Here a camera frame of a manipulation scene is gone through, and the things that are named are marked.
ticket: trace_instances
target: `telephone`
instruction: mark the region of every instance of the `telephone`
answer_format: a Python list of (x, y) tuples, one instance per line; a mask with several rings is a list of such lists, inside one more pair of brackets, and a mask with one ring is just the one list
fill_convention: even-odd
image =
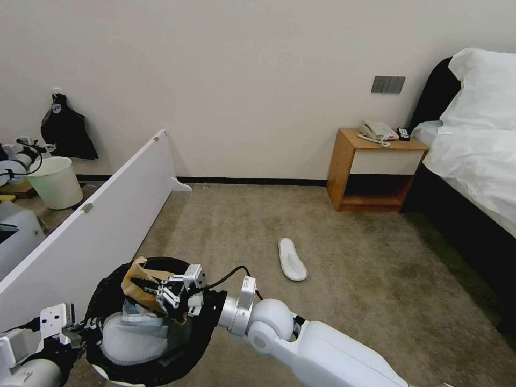
[(392, 130), (387, 124), (379, 122), (361, 121), (360, 132), (362, 132), (365, 135), (359, 135), (361, 138), (367, 136), (369, 139), (375, 140), (374, 142), (394, 141), (399, 139), (398, 134), (394, 130)]

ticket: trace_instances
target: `white trash bin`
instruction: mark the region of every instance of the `white trash bin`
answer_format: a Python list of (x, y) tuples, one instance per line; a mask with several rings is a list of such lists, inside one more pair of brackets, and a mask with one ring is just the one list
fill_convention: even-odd
[[(39, 160), (31, 165), (31, 172), (36, 170)], [(41, 168), (27, 176), (38, 195), (48, 208), (62, 210), (79, 203), (82, 193), (71, 159), (67, 157), (49, 157), (43, 159)]]

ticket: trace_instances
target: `metal hinge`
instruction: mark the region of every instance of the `metal hinge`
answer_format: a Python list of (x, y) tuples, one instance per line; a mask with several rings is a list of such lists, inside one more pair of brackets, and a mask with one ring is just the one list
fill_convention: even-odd
[(84, 204), (82, 207), (81, 207), (81, 211), (84, 211), (84, 213), (88, 213), (91, 211), (91, 209), (93, 208), (93, 204), (91, 203), (86, 203)]

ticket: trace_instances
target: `black baseboard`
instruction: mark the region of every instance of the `black baseboard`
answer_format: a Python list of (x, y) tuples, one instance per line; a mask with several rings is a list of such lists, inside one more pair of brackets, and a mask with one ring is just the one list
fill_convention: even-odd
[(107, 181), (111, 175), (76, 175), (79, 181)]
[[(77, 175), (80, 181), (106, 181), (111, 175)], [(256, 185), (307, 185), (325, 187), (326, 180), (318, 179), (281, 179), (281, 178), (253, 178), (253, 177), (194, 177), (178, 176), (181, 183), (217, 183), (217, 184), (256, 184)]]

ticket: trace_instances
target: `remote control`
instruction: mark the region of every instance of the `remote control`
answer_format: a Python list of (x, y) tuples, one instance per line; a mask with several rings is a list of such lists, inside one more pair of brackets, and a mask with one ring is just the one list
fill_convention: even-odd
[(397, 132), (398, 132), (399, 139), (401, 141), (410, 141), (410, 136), (409, 136), (407, 129), (398, 128)]

